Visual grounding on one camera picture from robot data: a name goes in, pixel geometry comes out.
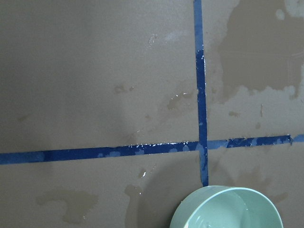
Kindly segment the light green bowl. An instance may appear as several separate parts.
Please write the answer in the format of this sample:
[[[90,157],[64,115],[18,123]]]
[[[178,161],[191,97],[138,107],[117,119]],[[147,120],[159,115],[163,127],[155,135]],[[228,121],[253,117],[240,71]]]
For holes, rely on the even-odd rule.
[[[272,201],[243,187],[206,186],[181,201],[171,228],[282,228]]]

